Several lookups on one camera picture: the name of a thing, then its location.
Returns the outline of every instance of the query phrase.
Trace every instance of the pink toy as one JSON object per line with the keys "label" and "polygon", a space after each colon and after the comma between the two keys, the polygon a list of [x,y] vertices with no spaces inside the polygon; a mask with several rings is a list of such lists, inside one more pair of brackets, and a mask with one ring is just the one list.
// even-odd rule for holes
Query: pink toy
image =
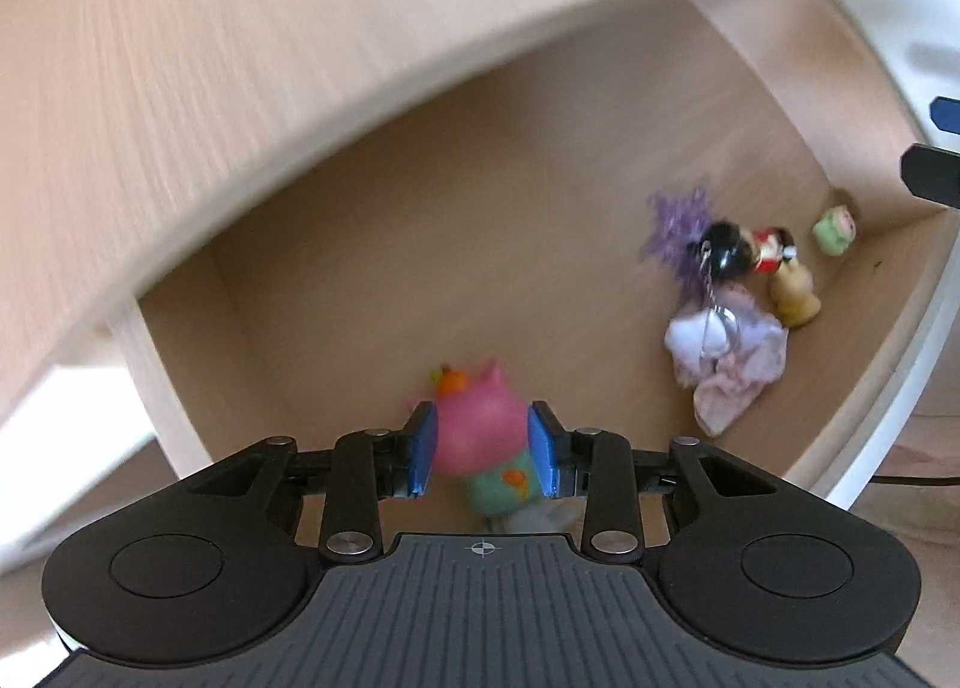
{"label": "pink toy", "polygon": [[496,362],[475,381],[450,389],[435,396],[440,436],[434,471],[470,477],[526,450],[527,405],[507,385]]}

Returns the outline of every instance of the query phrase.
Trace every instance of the open wooden drawer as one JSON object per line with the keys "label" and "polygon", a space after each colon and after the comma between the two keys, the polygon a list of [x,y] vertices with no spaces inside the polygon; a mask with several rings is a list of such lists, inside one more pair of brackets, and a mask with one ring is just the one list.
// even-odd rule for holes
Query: open wooden drawer
{"label": "open wooden drawer", "polygon": [[[898,386],[957,237],[954,214],[899,181],[915,139],[831,0],[633,7],[320,162],[142,297],[152,346],[128,342],[128,358],[141,381],[154,349],[165,368],[172,392],[144,386],[161,440],[182,408],[214,458],[398,426],[430,369],[489,358],[565,424],[664,448],[697,427],[662,344],[677,286],[640,260],[647,198],[707,186],[718,214],[793,229],[814,271],[822,315],[718,440],[810,486]],[[861,237],[825,258],[808,231],[840,190]],[[434,487],[387,530],[474,528]]]}

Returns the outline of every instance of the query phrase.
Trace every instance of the metal screw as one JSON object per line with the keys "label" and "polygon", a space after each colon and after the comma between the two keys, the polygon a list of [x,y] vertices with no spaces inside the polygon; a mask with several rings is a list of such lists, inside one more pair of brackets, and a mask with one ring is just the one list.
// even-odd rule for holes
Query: metal screw
{"label": "metal screw", "polygon": [[608,555],[625,555],[640,547],[637,538],[625,530],[602,530],[593,535],[590,544]]}
{"label": "metal screw", "polygon": [[373,539],[358,530],[342,530],[326,540],[326,548],[338,555],[361,555],[373,547]]}

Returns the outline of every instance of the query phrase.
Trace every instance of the pink fabric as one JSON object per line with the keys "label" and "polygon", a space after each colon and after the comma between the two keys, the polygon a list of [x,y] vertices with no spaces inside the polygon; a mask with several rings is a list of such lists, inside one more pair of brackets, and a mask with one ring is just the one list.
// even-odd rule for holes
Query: pink fabric
{"label": "pink fabric", "polygon": [[487,472],[527,447],[527,405],[496,363],[466,390],[436,399],[440,421],[433,468],[469,477]]}
{"label": "pink fabric", "polygon": [[[709,436],[728,429],[764,387],[784,375],[786,367],[787,331],[775,317],[759,311],[745,290],[723,290],[718,300],[736,314],[740,325],[739,344],[729,354],[700,360],[702,331],[699,337],[688,334],[685,348],[678,345],[677,335],[667,333],[677,381],[694,387],[694,414]],[[690,315],[680,316],[674,323],[683,321],[689,322]],[[693,359],[697,359],[695,365],[691,365]]]}

